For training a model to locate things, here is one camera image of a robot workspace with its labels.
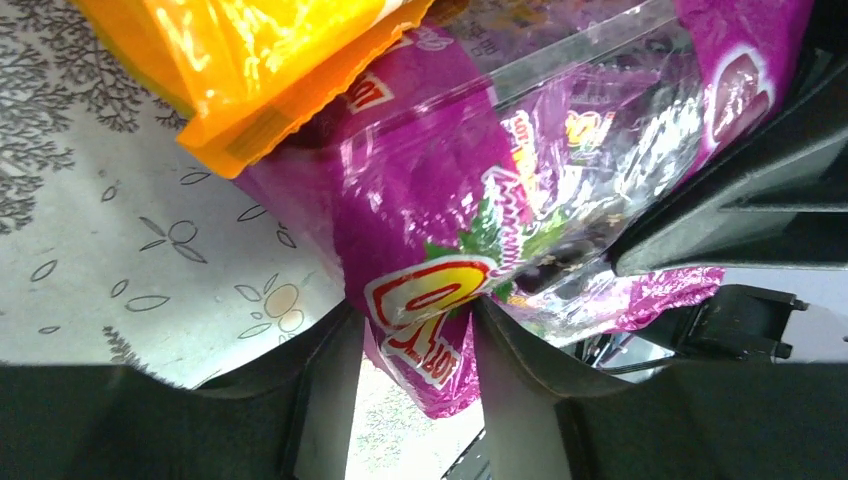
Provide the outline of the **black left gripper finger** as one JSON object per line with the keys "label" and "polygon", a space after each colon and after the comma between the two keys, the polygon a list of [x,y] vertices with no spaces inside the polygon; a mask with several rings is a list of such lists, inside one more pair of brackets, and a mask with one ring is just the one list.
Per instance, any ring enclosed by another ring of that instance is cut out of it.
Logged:
{"label": "black left gripper finger", "polygon": [[347,303],[195,390],[126,366],[5,366],[5,479],[341,479],[365,321]]}

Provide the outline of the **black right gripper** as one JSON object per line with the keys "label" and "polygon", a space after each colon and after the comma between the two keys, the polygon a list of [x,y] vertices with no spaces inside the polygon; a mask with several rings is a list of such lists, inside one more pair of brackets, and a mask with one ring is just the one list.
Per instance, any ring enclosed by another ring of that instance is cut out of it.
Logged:
{"label": "black right gripper", "polygon": [[[847,267],[847,54],[804,94],[628,227],[629,276],[682,267]],[[797,295],[724,285],[635,332],[692,360],[776,361]],[[684,362],[640,383],[606,375],[473,303],[497,479],[843,479],[843,364]]]}

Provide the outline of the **orange candy bag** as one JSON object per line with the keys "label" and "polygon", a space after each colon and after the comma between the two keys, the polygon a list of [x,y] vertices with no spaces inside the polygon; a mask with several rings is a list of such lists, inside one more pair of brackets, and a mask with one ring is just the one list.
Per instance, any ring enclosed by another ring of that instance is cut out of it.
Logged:
{"label": "orange candy bag", "polygon": [[100,41],[187,119],[178,142],[232,179],[417,27],[426,1],[81,1]]}

